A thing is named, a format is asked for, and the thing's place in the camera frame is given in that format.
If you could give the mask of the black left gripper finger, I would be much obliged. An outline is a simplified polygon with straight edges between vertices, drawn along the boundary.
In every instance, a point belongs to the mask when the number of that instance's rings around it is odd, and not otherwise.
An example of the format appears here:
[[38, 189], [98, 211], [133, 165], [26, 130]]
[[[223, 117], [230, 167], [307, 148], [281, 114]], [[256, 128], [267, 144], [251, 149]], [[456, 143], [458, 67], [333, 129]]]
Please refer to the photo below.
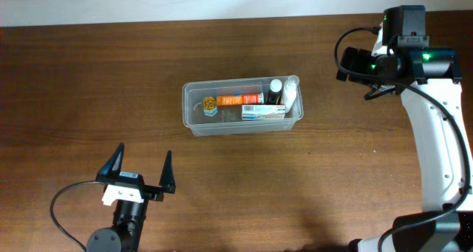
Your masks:
[[120, 143], [112, 156], [98, 170], [97, 176], [116, 177], [119, 175], [123, 162], [124, 148], [124, 144]]
[[172, 168], [172, 152], [167, 151], [163, 170], [160, 176], [159, 186], [161, 191], [167, 194], [174, 194], [176, 190], [176, 182]]

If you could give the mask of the white calamine lotion bottle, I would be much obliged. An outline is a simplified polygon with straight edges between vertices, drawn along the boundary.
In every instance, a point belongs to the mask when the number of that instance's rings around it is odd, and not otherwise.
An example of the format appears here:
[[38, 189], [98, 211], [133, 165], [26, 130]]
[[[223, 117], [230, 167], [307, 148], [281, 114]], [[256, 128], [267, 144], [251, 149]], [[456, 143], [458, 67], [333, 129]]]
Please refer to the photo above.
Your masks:
[[280, 103], [285, 107], [286, 113], [288, 113], [293, 106], [297, 96], [298, 86], [299, 78], [295, 75], [289, 76], [284, 83]]

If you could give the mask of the gold lid balm jar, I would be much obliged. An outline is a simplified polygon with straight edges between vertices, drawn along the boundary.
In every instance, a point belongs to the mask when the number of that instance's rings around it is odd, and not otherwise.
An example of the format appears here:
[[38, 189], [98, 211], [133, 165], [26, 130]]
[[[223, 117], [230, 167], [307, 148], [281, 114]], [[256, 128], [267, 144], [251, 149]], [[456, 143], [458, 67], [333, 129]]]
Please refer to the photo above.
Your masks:
[[217, 100], [214, 97], [204, 97], [202, 101], [204, 115], [213, 117], [217, 113]]

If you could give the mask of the dark brown syrup bottle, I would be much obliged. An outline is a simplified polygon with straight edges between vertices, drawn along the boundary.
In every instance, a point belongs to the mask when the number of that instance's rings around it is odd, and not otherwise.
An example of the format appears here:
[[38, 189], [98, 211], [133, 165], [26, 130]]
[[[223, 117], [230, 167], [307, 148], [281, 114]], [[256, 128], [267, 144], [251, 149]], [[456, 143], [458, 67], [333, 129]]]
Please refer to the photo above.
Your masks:
[[273, 79], [270, 82], [270, 88], [267, 93], [267, 105], [277, 105], [282, 91], [282, 82], [279, 79]]

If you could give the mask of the white green medicine box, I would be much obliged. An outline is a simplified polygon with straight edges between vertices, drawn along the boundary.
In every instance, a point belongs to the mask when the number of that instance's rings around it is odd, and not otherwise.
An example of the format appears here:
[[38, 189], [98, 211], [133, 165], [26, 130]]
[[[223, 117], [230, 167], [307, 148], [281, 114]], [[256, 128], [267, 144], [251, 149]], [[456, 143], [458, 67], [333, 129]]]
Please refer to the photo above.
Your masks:
[[280, 105], [243, 105], [243, 120], [272, 120], [285, 117], [285, 106]]

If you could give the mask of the orange vitamin tablet tube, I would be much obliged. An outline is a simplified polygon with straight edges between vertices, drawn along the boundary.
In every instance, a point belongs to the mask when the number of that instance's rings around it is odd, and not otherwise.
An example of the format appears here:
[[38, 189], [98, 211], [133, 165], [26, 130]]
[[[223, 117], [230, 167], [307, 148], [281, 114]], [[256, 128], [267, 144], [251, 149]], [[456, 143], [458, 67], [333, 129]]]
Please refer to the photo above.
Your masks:
[[245, 94], [245, 95], [219, 95], [217, 96], [218, 106], [239, 106], [239, 105], [257, 105], [264, 103], [264, 94]]

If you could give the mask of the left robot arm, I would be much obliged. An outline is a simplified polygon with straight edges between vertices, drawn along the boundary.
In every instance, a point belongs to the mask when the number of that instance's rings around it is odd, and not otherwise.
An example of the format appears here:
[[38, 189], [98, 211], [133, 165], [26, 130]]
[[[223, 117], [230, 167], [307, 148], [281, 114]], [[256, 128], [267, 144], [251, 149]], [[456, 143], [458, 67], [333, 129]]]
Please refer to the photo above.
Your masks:
[[95, 180], [104, 184], [102, 203], [115, 205], [115, 211], [110, 227], [90, 235], [87, 252], [137, 251], [149, 202], [162, 202], [165, 194], [175, 193], [170, 151], [166, 154], [158, 186], [145, 184], [141, 174], [123, 171], [123, 156], [124, 144], [120, 143], [96, 175]]

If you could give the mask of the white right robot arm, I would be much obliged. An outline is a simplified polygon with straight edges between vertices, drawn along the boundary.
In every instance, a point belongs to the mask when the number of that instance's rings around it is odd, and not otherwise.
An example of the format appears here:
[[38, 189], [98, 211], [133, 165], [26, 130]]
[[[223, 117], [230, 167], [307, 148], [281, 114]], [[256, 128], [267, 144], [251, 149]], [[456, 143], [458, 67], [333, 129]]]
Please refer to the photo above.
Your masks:
[[365, 85], [366, 100], [398, 95], [409, 116], [421, 169], [421, 211], [395, 219], [380, 236], [354, 239], [350, 251], [470, 251], [472, 153], [463, 122], [454, 50], [431, 47], [426, 9], [384, 11], [372, 50], [335, 51], [337, 79]]

